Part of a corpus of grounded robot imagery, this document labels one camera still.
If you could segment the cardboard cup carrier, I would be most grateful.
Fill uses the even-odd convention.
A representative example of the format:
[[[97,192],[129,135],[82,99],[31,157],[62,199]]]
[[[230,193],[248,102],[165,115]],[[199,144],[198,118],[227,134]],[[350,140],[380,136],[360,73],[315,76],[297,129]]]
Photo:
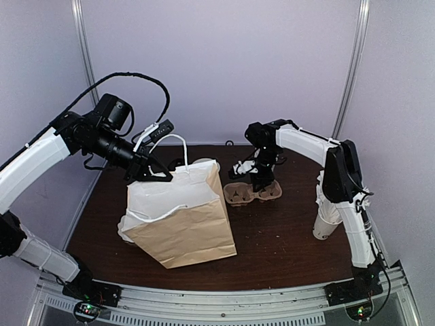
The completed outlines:
[[[258,192],[254,191],[252,184],[236,182],[225,185],[223,193],[225,201],[230,206],[245,206],[254,200],[260,202],[276,200],[282,196],[283,191],[277,181],[273,181]]]

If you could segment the brown paper bag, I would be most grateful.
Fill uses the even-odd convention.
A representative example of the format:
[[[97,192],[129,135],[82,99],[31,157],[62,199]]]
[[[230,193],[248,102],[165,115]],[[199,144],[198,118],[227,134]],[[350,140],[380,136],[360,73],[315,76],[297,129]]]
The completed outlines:
[[[184,158],[169,182],[131,183],[118,235],[166,269],[237,255],[219,171]]]

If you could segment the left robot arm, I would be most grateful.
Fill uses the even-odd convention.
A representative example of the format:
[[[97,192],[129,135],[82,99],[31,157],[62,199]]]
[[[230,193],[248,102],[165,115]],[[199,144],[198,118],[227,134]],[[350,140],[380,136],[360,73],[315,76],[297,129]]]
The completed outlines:
[[[127,181],[169,182],[173,176],[148,148],[169,135],[174,125],[162,115],[147,127],[135,143],[119,134],[127,118],[134,118],[131,105],[112,94],[104,94],[95,108],[80,115],[72,108],[97,86],[113,77],[136,77],[159,86],[165,95],[163,111],[170,94],[159,80],[142,73],[115,72],[89,86],[56,116],[29,143],[1,165],[1,256],[14,256],[33,267],[71,283],[72,292],[84,302],[98,294],[85,266],[71,255],[49,245],[30,232],[10,210],[16,199],[40,176],[77,152],[99,156],[125,170]]]

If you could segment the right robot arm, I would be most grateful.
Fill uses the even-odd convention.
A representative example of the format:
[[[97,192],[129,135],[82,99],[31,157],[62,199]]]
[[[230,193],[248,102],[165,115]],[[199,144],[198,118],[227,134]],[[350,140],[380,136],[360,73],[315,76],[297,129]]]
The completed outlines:
[[[234,176],[249,175],[256,192],[275,180],[274,168],[280,164],[279,155],[284,149],[299,153],[323,168],[319,203],[332,208],[344,223],[355,279],[349,283],[348,292],[355,300],[364,299],[374,289],[384,265],[366,212],[368,197],[373,193],[363,185],[354,142],[325,138],[283,119],[250,124],[245,138],[255,150],[230,172]]]

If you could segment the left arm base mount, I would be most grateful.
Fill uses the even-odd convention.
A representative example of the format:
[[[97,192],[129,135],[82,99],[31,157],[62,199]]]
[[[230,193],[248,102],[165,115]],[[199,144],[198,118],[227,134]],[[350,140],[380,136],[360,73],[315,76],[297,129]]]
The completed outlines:
[[[107,307],[116,308],[122,292],[118,285],[95,281],[89,271],[79,272],[71,282],[59,277],[56,282],[63,286],[63,295],[79,300],[73,307],[73,316],[85,325],[98,319]]]

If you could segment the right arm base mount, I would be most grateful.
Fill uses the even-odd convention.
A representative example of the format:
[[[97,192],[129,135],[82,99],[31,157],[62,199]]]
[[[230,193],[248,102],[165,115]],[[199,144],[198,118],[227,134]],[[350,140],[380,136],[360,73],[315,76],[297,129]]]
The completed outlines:
[[[368,322],[375,312],[373,297],[383,287],[376,272],[358,272],[351,280],[330,283],[324,287],[329,306],[345,305],[347,316],[355,322]]]

